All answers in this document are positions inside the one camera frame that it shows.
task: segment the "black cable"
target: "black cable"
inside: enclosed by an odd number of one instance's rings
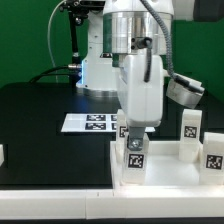
[[[48,73],[55,72],[55,71],[59,71],[59,70],[63,70],[63,69],[68,69],[68,66],[67,65],[62,65],[62,66],[54,67],[54,68],[46,70],[45,72],[42,72],[41,75],[42,74],[48,74]]]
[[[146,40],[147,45],[147,71],[145,73],[144,82],[149,82],[151,77],[151,65],[152,65],[152,40]]]
[[[173,60],[172,60],[172,41],[171,41],[171,35],[167,29],[167,26],[164,23],[164,21],[161,19],[161,17],[159,16],[159,14],[148,3],[147,0],[140,0],[140,2],[144,5],[144,7],[148,10],[148,12],[152,15],[152,17],[156,20],[156,22],[159,24],[159,26],[164,34],[165,41],[166,41],[166,50],[167,50],[167,54],[166,54],[167,72],[170,75],[170,77],[172,79],[174,79],[175,82],[177,82],[178,84],[187,88],[191,92],[203,94],[204,88],[198,87],[198,86],[193,86],[190,84],[190,82],[188,80],[185,80],[184,78],[182,78],[174,73]]]
[[[32,78],[29,83],[36,83],[39,79],[43,78],[43,77],[50,77],[50,76],[71,76],[71,74],[40,74],[35,76],[34,78]]]

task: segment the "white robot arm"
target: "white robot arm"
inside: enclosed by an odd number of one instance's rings
[[[123,145],[123,182],[144,181],[143,164],[148,153],[145,128],[159,126],[163,111],[164,70],[160,55],[167,54],[167,71],[173,80],[168,95],[176,89],[181,95],[183,89],[186,101],[189,94],[200,98],[204,91],[173,71],[173,16],[172,0],[107,0],[104,6],[104,22],[111,26],[111,33],[106,35],[111,40],[111,52],[119,58],[117,91],[128,126]],[[130,165],[132,157],[142,160],[138,170]]]

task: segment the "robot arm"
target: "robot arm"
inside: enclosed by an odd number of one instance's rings
[[[145,128],[159,126],[162,118],[163,66],[159,55],[168,51],[168,73],[175,82],[203,93],[202,88],[173,72],[169,39],[173,15],[172,0],[107,0],[104,7],[104,21],[111,25],[111,51],[119,57],[118,97],[127,119],[129,149],[138,141],[134,150],[141,150]],[[144,46],[144,38],[152,40],[151,50]]]

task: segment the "white platform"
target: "white platform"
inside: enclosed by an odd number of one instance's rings
[[[224,217],[224,187],[197,185],[198,164],[178,163],[178,142],[151,144],[154,162],[148,168],[157,173],[147,176],[151,186],[120,186],[119,165],[112,169],[116,189],[0,191],[0,220]],[[169,169],[159,167],[162,163]]]

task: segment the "white cube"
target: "white cube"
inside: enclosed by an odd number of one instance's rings
[[[200,163],[200,184],[224,183],[224,134],[205,132]]]
[[[147,134],[143,138],[143,149],[132,151],[125,145],[124,158],[122,163],[121,184],[143,185],[147,170],[147,157],[149,151],[149,139]]]

